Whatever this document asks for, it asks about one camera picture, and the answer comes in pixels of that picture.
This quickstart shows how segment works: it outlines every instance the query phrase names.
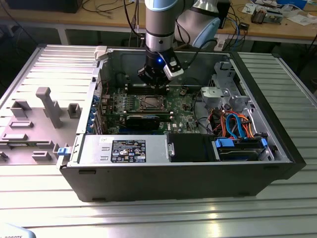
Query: red wire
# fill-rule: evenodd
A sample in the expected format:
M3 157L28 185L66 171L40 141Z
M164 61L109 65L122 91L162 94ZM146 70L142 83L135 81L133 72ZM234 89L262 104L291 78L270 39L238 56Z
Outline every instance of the red wire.
M246 125L243 125L243 128L245 129L246 134L247 134L247 137L249 138L249 137L250 137L250 135L249 135L249 132L248 132L248 129L247 129Z
M218 128L219 126L221 126L221 124L219 124L218 126L216 126L216 128L215 128L215 129L213 129L213 131L217 130L217 128Z
M224 126L223 126L223 115L220 116L220 123L221 123L221 128L222 128L222 137L225 137L226 133L224 131Z

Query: cable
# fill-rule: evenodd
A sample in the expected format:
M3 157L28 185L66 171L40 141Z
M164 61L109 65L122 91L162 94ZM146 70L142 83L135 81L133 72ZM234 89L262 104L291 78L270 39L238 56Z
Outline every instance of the cable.
M252 130L251 130L251 124L250 124L250 123L249 123L249 131L250 131L251 137L254 138L253 133L252 133Z
M210 132L211 134L213 134L212 131L211 131L209 128L205 127L202 123L200 123L199 120L198 120L197 117L196 117L195 105L196 105L196 102L197 102L197 98L198 98L198 96L199 96L199 93L201 93L200 90L199 90L199 92L197 93L197 96L196 96L195 101L194 101L194 104L193 104L193 115L194 115L194 118L195 118L195 120L197 121L197 123L198 123L202 128L204 128L204 129L207 131L207 133Z
M238 139L238 137L237 137L235 134L233 134L233 133L231 132L230 127L229 127L229 119L230 119L231 117L235 117L235 118L236 118L240 136L241 136L242 138L246 138L246 135L245 135L244 131L242 130L241 121L240 121L239 117L238 117L236 114L229 114L229 115L227 116L227 119L226 119L226 128L227 128L227 131L229 132L229 134L232 135L235 139Z
M237 46L237 42L238 42L238 39L239 39L240 31L239 31L238 23L235 20L233 20L231 17L227 17L227 19L231 20L233 23L236 24L237 38L236 38L236 41L235 41L235 43L233 45L233 48L232 48L232 51L234 51L234 49Z
M243 32L244 32L244 36L237 42L237 45L236 45L236 47L239 47L239 46L242 46L243 47L243 45L244 45L244 43L246 42L246 35L248 34L248 31L246 32L245 30L243 30Z
M235 12L234 8L232 7L232 5L230 5L230 8L232 9L233 13L228 12L228 14L233 15L233 16L235 17L235 21L236 21L236 23L238 23L238 25L240 25L240 19L239 19L239 17L237 16L237 14L236 14L236 12ZM234 34L232 35L232 37L231 37L231 39L230 39L229 43L228 43L228 44L224 47L224 49L223 49L223 50L225 50L225 49L228 47L228 45L230 45L230 44L231 44L231 41L233 40L233 37L234 37L234 35L236 34L236 32L237 32L237 28L235 28Z
M201 85L201 83L199 82L199 80L198 80L197 78L194 78L194 77L186 77L185 80L184 80L184 82L183 82L183 84L182 84L182 86L185 85L185 82L186 82L187 79L193 79L193 80L195 80L196 83L198 83L198 86L202 87L202 85Z
M134 8L134 15L132 17L132 27L133 29L135 29L135 25L136 25L136 22L137 22L137 9L138 9L138 5L139 5L139 1L137 0L136 1L136 4L135 4L135 8ZM130 43L131 43L131 37L132 37L132 31L130 32L130 37L129 37L129 43L128 43L128 46L130 47Z
M317 38L317 34L314 38L314 40L312 41L311 45L308 48L308 53L307 55L304 57L304 59L299 63L298 67L297 67L297 71L296 74L300 75L300 73L302 72L302 70L305 68L305 66L309 63L309 61L314 57L314 55L317 53L317 46L315 46L315 48L313 48L313 50L309 51L311 49L311 47L313 46L315 40Z
M110 18L110 14L112 12L99 12L99 11L102 11L102 9L100 9L101 6L105 6L105 5L112 5L112 4L115 4L117 3L119 0L115 0L114 2L111 2L111 3L104 3L104 4L100 4L100 5L97 5L96 4L96 0L94 0L94 4L95 4L95 10L98 11L97 14L101 15L101 16L106 16L108 18Z
M105 94L105 95L108 94L108 91L109 91L109 83L107 82L107 91L106 91L106 94Z
M272 3L274 2L274 0L272 0L271 3L265 3L263 0L262 0L262 2L263 2L263 5L264 5L264 6L273 6L273 7L276 7L276 6L272 5Z
M140 1L137 0L138 9L137 9L137 33L139 33L139 26L140 26ZM137 37L137 47L139 47L139 37Z
M316 34L315 38L313 39L313 41L312 41L311 45L308 47L307 52L309 52L309 50L310 50L310 49L311 49L311 47L313 46L314 42L316 41L316 38L317 38L317 34Z
M130 19L129 19L129 14L128 14L128 10L127 10L127 6L128 6L126 3L125 3L125 0L123 0L123 6L124 6L124 13L125 13L125 17L127 18L127 21L128 21L128 24L131 28L131 31L133 32L134 35L136 35L137 37L140 37L140 35L138 33L135 32L135 30L133 29L132 25L131 25L131 22L130 22Z
M224 117L223 117L223 114L221 114L220 116L220 124L221 124L221 128L222 128L222 137L225 137L226 136L226 128L223 124L223 120L224 120Z
M107 85L108 85L108 81L107 81L107 80L105 80L105 79L101 79L101 80L100 80L100 81L96 84L95 89L98 89L99 84L100 84L101 82L106 82L106 83L107 83Z
M30 37L30 39L34 42L35 45L38 45L37 41L34 40L34 38L23 28L23 26L21 26L20 23L18 23L13 16L11 16L11 14L5 9L3 2L0 0L0 4L2 6L2 8L4 9L4 11L6 12L6 14L19 26L21 27L21 29L23 29L23 31Z
M218 44L218 41L215 40L215 39L209 39L207 41L205 41L199 48L198 50L196 51L196 53L194 54L193 58L189 61L189 63L187 64L187 67L189 67L196 59L198 53L201 51L201 49L209 42L216 42Z
M121 6L117 6L117 7L115 7L115 8L112 8L112 9L107 9L107 10L102 10L102 11L95 11L95 10L90 10L90 9L85 8L85 4L88 3L89 1L90 1L90 0L86 0L86 1L83 2L83 4L82 4L82 8L83 8L84 10L86 10L86 11L89 11L89 12L96 12L96 13L98 13L98 12L108 12L108 11L113 11L113 10L116 10L116 9L118 9L118 8L124 7L124 5L121 5Z
M180 39L182 40L182 42L183 42L184 44L187 44L187 45L188 45L188 44L190 43L190 41L191 41L189 33L184 29L184 27L182 27L182 26L178 23L177 19L176 19L175 22L176 22L176 25L177 25L177 30L178 30L178 34L179 34ZM182 30L185 32L185 34L187 35L187 38L188 38L188 41L187 41L187 42L184 41L184 39L183 39L183 37L182 37L182 34L180 33L179 28L182 29Z
M244 130L245 130L245 132L246 132L246 134L247 134L247 137L248 137L248 138L251 137L251 136L249 135L249 132L248 132L248 129L247 129L246 125L242 125L242 127L244 128Z

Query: gray robot arm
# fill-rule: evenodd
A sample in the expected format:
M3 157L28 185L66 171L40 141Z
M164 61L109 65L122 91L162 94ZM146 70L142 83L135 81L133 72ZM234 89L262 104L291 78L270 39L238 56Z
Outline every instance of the gray robot arm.
M212 39L219 27L217 0L145 0L146 64L140 78L154 87L163 87L184 73L173 51L175 21L189 33L190 45L200 47Z

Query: power supply label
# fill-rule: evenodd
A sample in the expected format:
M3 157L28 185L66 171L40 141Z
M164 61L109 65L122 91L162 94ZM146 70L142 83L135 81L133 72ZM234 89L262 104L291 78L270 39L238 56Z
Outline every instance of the power supply label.
M114 140L112 142L111 162L145 163L145 140Z

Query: black cable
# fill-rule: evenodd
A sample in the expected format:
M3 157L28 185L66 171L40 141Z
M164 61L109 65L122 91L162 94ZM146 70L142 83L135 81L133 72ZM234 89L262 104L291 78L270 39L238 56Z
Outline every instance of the black cable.
M96 84L95 90L97 90L97 89L98 89L99 84L100 84L101 82L106 82L106 83L109 83L107 80L105 80L105 79L101 79L101 80L100 80L100 81Z
M264 6L273 6L273 7L276 7L276 6L272 5L272 3L274 2L274 0L272 0L271 3L265 3L263 0L262 0L262 2L263 2L263 5L264 5Z
M138 31L139 31L139 26L140 26L140 1L136 0L138 4L138 9L137 9L137 26L138 26ZM137 47L139 47L139 37L137 37Z
M228 14L231 14L231 15L233 15L233 16L235 17L235 21L236 21L236 23L237 23L237 26L239 26L240 23L241 23L241 22L240 22L240 19L239 19L239 17L237 16L235 10L233 9L233 7L232 7L231 5L230 5L230 8L232 9L233 13L228 12ZM233 37L236 35L238 29L236 29L235 27L234 27L234 29L235 29L234 34L232 35L232 37L231 37L229 43L223 48L223 50L227 49L228 45L231 44L231 41L233 40Z
M125 17L127 18L127 21L128 21L128 24L131 28L131 31L133 32L134 35L136 35L137 37L140 37L140 35L138 33L135 32L135 30L133 29L132 25L131 25L131 22L130 22L130 19L129 19L129 14L128 14L128 10L127 10L127 6L128 6L126 3L125 3L125 0L123 0L123 6L124 6L124 13L125 13Z
M198 83L197 86L202 87L202 85L201 85L201 83L199 82L199 80L198 80L197 78L194 78L194 77L186 77L185 80L184 80L184 82L183 82L183 84L182 84L183 86L186 84L187 79L194 79L194 80Z
M97 8L99 8L99 7L101 7L101 6L106 6L106 5L115 4L117 1L119 1L119 0L115 0L114 2L111 2L111 3L103 3L103 4L100 4L99 6L97 6Z
M89 1L90 1L90 0L86 0L86 1L84 1L83 4L82 4L82 8L83 8L84 10L86 10L86 11L89 11L89 12L96 12L96 13L99 13L99 12L107 12L107 11L113 11L113 10L116 10L116 9L118 9L118 8L124 7L124 5L121 5L121 6L117 6L117 7L115 7L115 8L107 9L107 10L103 10L103 11L89 10L89 9L85 8L85 4L86 4L87 2L89 2Z
M239 47L239 46L244 45L244 43L246 42L246 35L248 34L248 30L247 30L247 32L246 32L245 30L243 30L243 32L244 32L244 36L243 36L240 40L237 41L236 48Z
M132 22L131 22L131 25L133 27L133 29L135 29L135 26L137 24L137 10L138 10L138 5L139 5L139 1L136 0L136 4L135 4L135 8L134 8L134 14L133 14L133 17L132 17ZM129 44L128 46L130 47L130 43L131 43L131 37L132 37L132 31L130 32L130 37L129 37Z
M300 73L302 72L302 70L306 67L306 65L308 64L308 62L311 60L311 58L313 58L313 56L317 53L317 46L315 46L315 48L310 51L311 47L314 45L315 40L317 39L317 34L315 36L315 38L313 39L311 45L309 46L308 50L307 50L307 54L304 57L304 59L299 63L297 70L296 70L296 74L299 76Z
M186 2L185 2L185 0L183 0L183 10L182 10L182 13L185 11L185 4L186 4Z
M176 22L176 25L177 25L177 30L178 30L178 34L179 34L180 39L182 40L182 42L183 42L184 44L188 45L188 44L190 43L190 40L191 40L189 33L184 29L184 27L182 27L182 26L178 23L177 19L176 19L175 22ZM187 38L188 38L188 41L187 41L187 42L184 41L184 39L183 39L183 37L182 37L182 34L180 33L179 28L182 29L182 30L185 32L185 34L187 35Z
M314 42L316 41L316 38L317 38L317 34L316 34L315 38L313 39L313 41L312 41L311 45L308 47L307 52L309 52L309 50L310 50L310 49L311 49L311 47L313 46Z
M11 14L5 9L5 7L4 7L2 1L0 1L0 4L1 4L2 8L4 9L4 11L6 12L6 14L7 14L19 27L21 27L21 29L30 37L30 39L34 42L35 45L38 45L37 41L34 40L34 38L23 28L23 26L21 26L21 24L18 23L18 22L13 18L13 16L11 16Z
M216 43L218 44L218 41L215 40L215 39L209 39L209 40L205 41L205 42L198 48L198 50L197 50L196 53L194 54L192 60L189 61L189 63L187 63L187 67L189 67L189 66L195 61L195 59L196 59L198 53L202 50L202 48L203 48L207 43L212 42L212 41L213 41L213 42L216 42Z

